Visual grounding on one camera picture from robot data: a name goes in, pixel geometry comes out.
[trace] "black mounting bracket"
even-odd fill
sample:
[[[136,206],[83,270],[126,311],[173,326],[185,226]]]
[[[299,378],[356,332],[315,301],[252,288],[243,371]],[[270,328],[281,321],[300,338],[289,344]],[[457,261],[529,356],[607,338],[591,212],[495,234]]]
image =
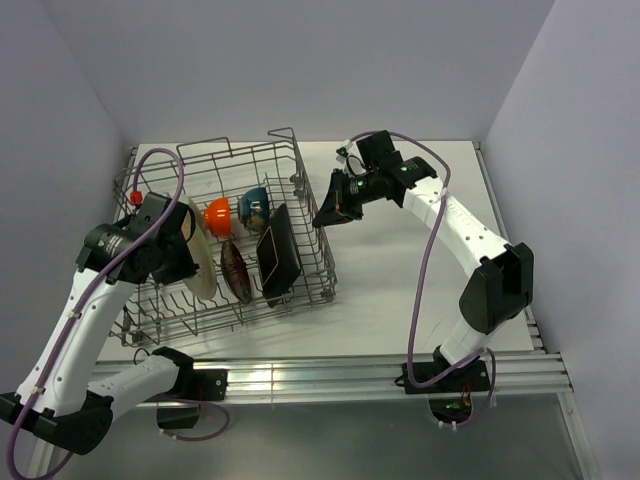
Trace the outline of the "black mounting bracket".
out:
[[[440,353],[437,349],[434,352],[435,360],[433,362],[417,362],[413,364],[413,373],[416,381],[424,383],[448,368],[448,363],[439,357]],[[404,393],[407,395],[460,393],[467,384],[471,387],[471,391],[473,392],[488,392],[490,387],[487,366],[485,362],[479,358],[447,375],[435,385],[427,388],[416,388],[411,384],[407,373],[407,364],[403,363],[402,375],[395,379],[395,384],[398,387],[404,388]]]
[[[24,430],[36,437],[78,455],[86,455],[96,448],[109,431],[113,412],[113,398],[101,397],[87,391],[82,409],[54,417],[54,412],[45,409],[42,413],[30,410],[22,425]],[[23,409],[16,393],[0,395],[0,419],[15,424]]]
[[[190,385],[180,398],[219,402],[227,391],[228,371],[225,369],[193,370]],[[156,411],[156,422],[163,430],[190,429],[200,418],[200,407],[161,407]]]

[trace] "dish rack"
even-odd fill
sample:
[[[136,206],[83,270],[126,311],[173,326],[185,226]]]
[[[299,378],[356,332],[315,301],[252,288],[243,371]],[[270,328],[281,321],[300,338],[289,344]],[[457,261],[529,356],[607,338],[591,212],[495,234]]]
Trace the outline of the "dish rack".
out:
[[[200,336],[219,329],[231,329],[256,320],[283,315],[302,307],[331,302],[337,278],[335,262],[324,229],[311,221],[318,211],[309,177],[291,128],[268,132],[272,141],[231,146],[226,137],[213,138],[177,146],[185,166],[183,193],[204,211],[216,198],[226,196],[232,208],[232,241],[240,250],[251,278],[253,300],[242,304],[228,289],[220,268],[224,239],[206,233],[216,265],[218,290],[213,299],[195,297],[182,282],[162,286],[151,277],[140,285],[116,320],[109,336],[118,337],[123,346],[142,347]],[[117,207],[116,218],[133,212],[129,203],[137,149],[132,150],[130,166],[121,171],[113,183]],[[178,171],[167,156],[151,156],[140,175],[138,189],[171,195],[175,191]],[[259,233],[243,227],[237,220],[237,201],[255,187],[264,187],[270,212],[286,204],[291,217],[296,249],[302,272],[290,291],[277,297],[274,308],[261,295],[261,281],[256,255]]]

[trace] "white table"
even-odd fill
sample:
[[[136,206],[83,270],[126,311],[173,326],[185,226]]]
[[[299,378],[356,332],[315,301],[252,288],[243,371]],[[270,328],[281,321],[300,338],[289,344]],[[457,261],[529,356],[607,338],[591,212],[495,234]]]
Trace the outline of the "white table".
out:
[[[337,166],[340,142],[300,142],[300,151],[318,204]],[[233,147],[246,144],[232,143]],[[451,166],[449,189],[480,221],[497,232],[475,150],[471,142],[428,142]],[[158,144],[141,145],[140,156]],[[175,144],[163,144],[175,149]],[[408,159],[419,155],[440,172],[435,160],[419,148],[396,142]],[[231,331],[183,338],[169,346],[195,358],[290,358],[403,354],[418,269],[429,230],[393,202],[364,206],[364,219],[326,229],[338,275],[331,304],[294,311]],[[440,242],[433,250],[423,294],[416,339],[418,353],[431,353],[442,343],[460,314],[458,298],[467,279],[454,256]],[[491,339],[498,352],[533,350],[523,314],[506,322]],[[100,361],[130,360],[134,350],[107,340]]]

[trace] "dark plate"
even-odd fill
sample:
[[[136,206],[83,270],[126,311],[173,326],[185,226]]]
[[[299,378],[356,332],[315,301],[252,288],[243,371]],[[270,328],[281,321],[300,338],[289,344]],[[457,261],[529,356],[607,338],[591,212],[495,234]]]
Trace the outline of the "dark plate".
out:
[[[220,264],[222,265],[222,276],[231,293],[242,303],[251,303],[253,295],[251,294],[251,280],[249,272],[247,272],[247,265],[244,263],[238,247],[231,240],[222,244]]]
[[[269,220],[256,251],[264,297],[274,299],[287,293],[300,276],[302,263],[286,205],[280,205]],[[267,303],[273,308],[279,301]]]

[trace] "black plate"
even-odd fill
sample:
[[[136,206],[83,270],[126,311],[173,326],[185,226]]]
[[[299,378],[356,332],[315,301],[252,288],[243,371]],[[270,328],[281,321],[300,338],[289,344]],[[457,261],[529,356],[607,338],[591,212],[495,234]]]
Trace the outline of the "black plate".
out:
[[[269,220],[258,246],[258,266],[264,298],[271,308],[287,293],[302,271],[293,228],[286,205],[280,205]]]

